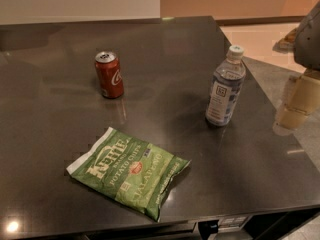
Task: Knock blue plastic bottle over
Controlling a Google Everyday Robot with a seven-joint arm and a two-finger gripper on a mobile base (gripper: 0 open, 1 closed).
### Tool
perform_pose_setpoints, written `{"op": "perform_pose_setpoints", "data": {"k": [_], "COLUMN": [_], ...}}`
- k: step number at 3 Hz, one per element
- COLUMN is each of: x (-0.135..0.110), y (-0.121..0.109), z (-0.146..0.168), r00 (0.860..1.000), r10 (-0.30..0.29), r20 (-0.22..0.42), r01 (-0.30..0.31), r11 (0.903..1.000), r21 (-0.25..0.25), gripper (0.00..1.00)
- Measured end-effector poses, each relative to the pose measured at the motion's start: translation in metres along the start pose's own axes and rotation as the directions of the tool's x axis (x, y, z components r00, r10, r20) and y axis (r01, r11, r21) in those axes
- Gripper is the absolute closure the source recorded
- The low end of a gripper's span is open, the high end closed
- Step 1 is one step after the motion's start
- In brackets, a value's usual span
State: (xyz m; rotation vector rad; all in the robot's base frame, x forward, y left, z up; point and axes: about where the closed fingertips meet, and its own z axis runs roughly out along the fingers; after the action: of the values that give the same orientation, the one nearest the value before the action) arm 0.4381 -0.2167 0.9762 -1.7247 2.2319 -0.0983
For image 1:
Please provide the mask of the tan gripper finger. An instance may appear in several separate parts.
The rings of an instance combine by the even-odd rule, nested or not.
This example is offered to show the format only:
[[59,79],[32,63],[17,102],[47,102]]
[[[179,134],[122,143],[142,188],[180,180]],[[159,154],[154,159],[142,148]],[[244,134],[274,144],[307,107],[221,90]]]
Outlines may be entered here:
[[290,76],[277,109],[275,126],[285,130],[299,128],[320,107],[320,71],[306,69],[299,76]]

